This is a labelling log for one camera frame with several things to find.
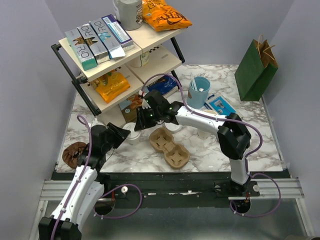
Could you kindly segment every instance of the snack bag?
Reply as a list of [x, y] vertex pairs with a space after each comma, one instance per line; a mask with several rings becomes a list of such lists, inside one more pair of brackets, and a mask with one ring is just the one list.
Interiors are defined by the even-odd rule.
[[185, 16], [165, 0], [142, 0], [142, 16], [156, 32], [184, 29], [192, 25]]
[[98, 77], [90, 84], [107, 104], [115, 99], [119, 94], [130, 88], [130, 84], [127, 79], [120, 72], [115, 70]]

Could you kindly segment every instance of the gray wall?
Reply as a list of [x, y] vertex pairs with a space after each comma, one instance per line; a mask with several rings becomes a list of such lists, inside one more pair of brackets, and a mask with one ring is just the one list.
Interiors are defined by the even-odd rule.
[[[45, 0], [61, 31], [113, 14], [112, 0]], [[272, 39], [294, 0], [167, 0], [193, 22], [177, 36], [188, 64], [238, 64], [252, 38]], [[171, 44], [166, 44], [173, 51]]]
[[295, 0], [272, 39], [279, 70], [265, 93], [284, 160], [320, 236], [320, 1]]
[[75, 91], [50, 48], [63, 35], [44, 0], [2, 0], [0, 29], [0, 239], [26, 240]]

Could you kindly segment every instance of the bag handle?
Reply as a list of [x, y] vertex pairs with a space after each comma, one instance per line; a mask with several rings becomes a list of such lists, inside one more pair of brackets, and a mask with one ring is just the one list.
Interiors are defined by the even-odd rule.
[[270, 56], [268, 53], [266, 53], [266, 50], [271, 49], [271, 48], [273, 48], [274, 46], [275, 46], [275, 45], [269, 46], [269, 47], [267, 47], [265, 50], [263, 50], [263, 53], [264, 53], [264, 54], [267, 54], [273, 61], [275, 61], [275, 59], [274, 59], [272, 56]]
[[260, 38], [262, 37], [262, 42], [264, 42], [264, 35], [263, 34], [260, 34], [259, 35], [259, 38], [258, 38], [258, 44], [257, 44], [257, 47], [256, 49], [258, 50], [258, 53], [259, 53], [259, 57], [261, 58], [261, 53], [260, 53], [260, 50], [259, 50], [259, 44], [260, 44]]

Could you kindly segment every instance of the gray floor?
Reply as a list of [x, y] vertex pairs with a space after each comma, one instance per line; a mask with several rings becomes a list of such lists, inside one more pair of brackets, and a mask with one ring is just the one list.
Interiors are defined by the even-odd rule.
[[[270, 210], [276, 200], [255, 200], [250, 213]], [[47, 215], [58, 202], [49, 202]], [[129, 209], [115, 209], [123, 215]], [[294, 199], [286, 199], [272, 215], [246, 218], [233, 215], [229, 208], [167, 208], [138, 210], [118, 220], [101, 220], [89, 215], [82, 240], [284, 240], [288, 235], [305, 235]]]

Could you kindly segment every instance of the white lid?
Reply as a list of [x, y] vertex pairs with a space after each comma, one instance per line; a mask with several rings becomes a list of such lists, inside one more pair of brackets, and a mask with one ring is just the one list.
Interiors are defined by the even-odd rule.
[[165, 125], [165, 128], [168, 129], [172, 133], [179, 132], [182, 129], [181, 125], [176, 125], [174, 123], [165, 122], [164, 125]]
[[136, 124], [134, 122], [128, 122], [126, 125], [123, 126], [123, 129], [131, 131], [127, 139], [132, 140], [140, 137], [140, 131], [135, 131]]

